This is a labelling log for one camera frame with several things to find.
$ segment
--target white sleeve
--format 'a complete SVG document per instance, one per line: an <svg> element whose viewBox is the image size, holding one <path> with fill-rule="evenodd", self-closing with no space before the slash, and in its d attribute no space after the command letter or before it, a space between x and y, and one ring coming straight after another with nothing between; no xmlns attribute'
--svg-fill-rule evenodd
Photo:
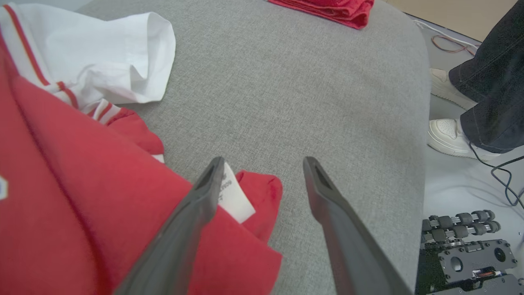
<svg viewBox="0 0 524 295"><path fill-rule="evenodd" d="M41 4L9 6L18 15L44 80L63 83L76 96L80 110L89 112L85 108L92 109L101 99L110 103L162 99L176 46L169 21L145 13L106 22ZM18 67L18 58L13 59ZM42 80L32 82L38 85Z"/></svg>

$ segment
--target person's leg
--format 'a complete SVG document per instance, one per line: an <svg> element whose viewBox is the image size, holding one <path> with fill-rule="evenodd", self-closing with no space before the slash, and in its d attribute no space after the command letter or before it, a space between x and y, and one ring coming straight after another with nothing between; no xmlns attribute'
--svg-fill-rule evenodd
<svg viewBox="0 0 524 295"><path fill-rule="evenodd" d="M475 157L467 146L471 141L480 148L475 149L481 159L490 160L524 145L524 0L491 30L473 59L449 72L449 81L438 75L432 78L434 88L435 78L440 78L437 87L452 85L459 91L449 90L444 98L471 103L462 106L469 110L460 120L430 122L430 146L450 155Z"/></svg>

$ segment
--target white cable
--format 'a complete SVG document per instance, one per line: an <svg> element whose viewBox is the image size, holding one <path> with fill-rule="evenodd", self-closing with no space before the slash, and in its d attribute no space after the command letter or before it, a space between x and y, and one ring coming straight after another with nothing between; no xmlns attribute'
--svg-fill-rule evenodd
<svg viewBox="0 0 524 295"><path fill-rule="evenodd" d="M428 24L425 24L425 23L419 21L418 19L414 19L413 22L414 22L417 26L419 26L420 28L427 28L427 29L433 30L433 31L435 31L435 32L437 32L437 33L439 33L439 34L441 34L441 35L443 35L443 36L446 36L447 38L452 39L453 41L455 41L455 42L457 42L457 43L460 43L460 44L462 44L462 45L464 45L464 46L466 46L466 47L473 47L473 48L475 48L475 49L478 49L477 46L475 46L475 45L473 45L473 44L471 44L471 43L468 43L468 42L466 42L466 41L462 41L462 40L459 40L459 39L453 38L453 37L451 37L450 35L445 34L445 33L441 32L441 31L439 31L439 30L433 28L432 26L430 26L430 25L428 25Z"/></svg>

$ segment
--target black cable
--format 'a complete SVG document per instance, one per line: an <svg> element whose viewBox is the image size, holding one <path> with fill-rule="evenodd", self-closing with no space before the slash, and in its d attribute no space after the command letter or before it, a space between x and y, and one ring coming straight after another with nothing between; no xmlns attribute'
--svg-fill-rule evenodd
<svg viewBox="0 0 524 295"><path fill-rule="evenodd" d="M506 190L505 190L505 193L506 193L506 199L508 199L508 202L510 203L510 205L511 205L511 206L517 206L517 204L520 203L520 206L522 206L522 209L524 209L524 204L523 204L522 201L520 200L520 198L521 198L522 195L524 194L524 190L523 190L522 192L520 192L520 194L515 193L515 192L513 191L513 189L511 189L511 188L509 187L509 183L511 182L511 177L512 177L511 172L509 172L509 171L506 170L506 169L502 169L502 168L501 168L501 167L506 166L506 165L508 165L508 164L511 164L511 163L513 163L513 162L520 161L520 160L524 159L524 156L518 157L518 158L513 159L513 160L511 160L511 161L508 161L508 162L506 162L506 163L502 163L501 165L498 165L498 166L492 166L492 165L489 165L489 164L485 163L484 161L481 160L481 158L478 157L477 152L475 152L475 150L474 150L473 147L471 146L471 141L470 141L470 149L471 149L471 150L473 151L473 153L475 154L475 157L477 157L477 160L479 160L482 164L484 164L484 165L486 165L486 166L489 166L489 167L493 168L492 171L491 171L491 174L492 174L492 176L493 176L496 180L498 180L500 183L502 183L503 186L506 187ZM508 182L505 183L505 182L503 182L502 180L500 180L500 178L498 178L498 177L495 175L495 173L494 173L495 170L502 170L502 171L507 172L507 173L509 174ZM510 191L510 192L513 194L513 196L515 196L515 198L517 198L517 200L516 200L514 203L509 199L508 191Z"/></svg>

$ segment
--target black roller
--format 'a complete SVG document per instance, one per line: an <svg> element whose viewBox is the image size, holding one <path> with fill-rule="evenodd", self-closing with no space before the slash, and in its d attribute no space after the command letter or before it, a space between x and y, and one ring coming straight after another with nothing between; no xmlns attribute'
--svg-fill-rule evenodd
<svg viewBox="0 0 524 295"><path fill-rule="evenodd" d="M457 225L453 227L453 231L455 232L455 238L465 238L469 235L467 232L467 227L463 225Z"/></svg>
<svg viewBox="0 0 524 295"><path fill-rule="evenodd" d="M500 223L496 222L496 221L492 221L493 223L495 223L498 227L497 231L501 230L502 229L502 225L500 225Z"/></svg>
<svg viewBox="0 0 524 295"><path fill-rule="evenodd" d="M490 230L488 230L488 233L492 234L498 231L498 225L495 222L486 221L484 222L484 224L489 225L489 227L491 228Z"/></svg>
<svg viewBox="0 0 524 295"><path fill-rule="evenodd" d="M473 217L469 213L460 213L456 217L460 219L460 225L468 225L473 223Z"/></svg>
<svg viewBox="0 0 524 295"><path fill-rule="evenodd" d="M422 231L430 231L431 230L431 224L429 223L429 219L424 219L422 221Z"/></svg>
<svg viewBox="0 0 524 295"><path fill-rule="evenodd" d="M449 217L449 216L440 216L439 217L439 227L440 228L452 228L453 227L453 221L451 221L451 217Z"/></svg>
<svg viewBox="0 0 524 295"><path fill-rule="evenodd" d="M475 232L473 233L475 236L481 236L488 232L483 223L474 223L472 226L475 229Z"/></svg>
<svg viewBox="0 0 524 295"><path fill-rule="evenodd" d="M480 222L484 222L484 221L487 221L489 216L486 212L484 211L474 211L474 212L471 212L471 214L476 214L478 219L475 220L475 222L477 223L480 223Z"/></svg>
<svg viewBox="0 0 524 295"><path fill-rule="evenodd" d="M437 242L445 242L447 240L446 232L442 228L431 230L431 235L433 236L433 239Z"/></svg>
<svg viewBox="0 0 524 295"><path fill-rule="evenodd" d="M492 221L493 219L495 219L495 213L493 213L493 211L491 211L491 210L484 210L484 212L489 214L488 221Z"/></svg>

